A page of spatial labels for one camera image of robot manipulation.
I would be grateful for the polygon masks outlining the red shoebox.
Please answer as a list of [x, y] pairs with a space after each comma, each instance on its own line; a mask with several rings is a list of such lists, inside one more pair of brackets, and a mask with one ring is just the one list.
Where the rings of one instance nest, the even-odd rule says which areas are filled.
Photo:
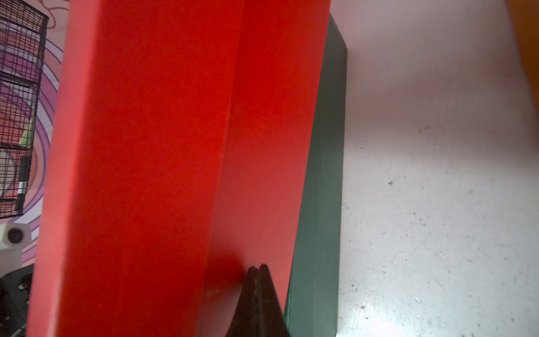
[[284, 312], [328, 1], [73, 1], [28, 336], [226, 336]]

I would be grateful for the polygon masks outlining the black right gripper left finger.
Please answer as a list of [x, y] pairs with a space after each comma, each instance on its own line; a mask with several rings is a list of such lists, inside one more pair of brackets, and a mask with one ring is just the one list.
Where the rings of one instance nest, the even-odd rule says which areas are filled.
[[258, 335], [257, 277], [258, 269], [250, 267], [226, 337], [254, 337]]

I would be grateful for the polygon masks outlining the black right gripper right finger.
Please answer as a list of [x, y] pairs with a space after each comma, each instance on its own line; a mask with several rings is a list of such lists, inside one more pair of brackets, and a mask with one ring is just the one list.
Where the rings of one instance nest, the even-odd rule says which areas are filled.
[[258, 335], [291, 336], [267, 265], [258, 269]]

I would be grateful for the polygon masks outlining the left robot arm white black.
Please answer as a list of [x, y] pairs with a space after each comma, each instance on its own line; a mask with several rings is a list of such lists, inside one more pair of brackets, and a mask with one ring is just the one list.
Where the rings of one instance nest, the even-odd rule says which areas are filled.
[[22, 265], [22, 249], [32, 242], [31, 227], [1, 224], [1, 335], [25, 336], [33, 267]]

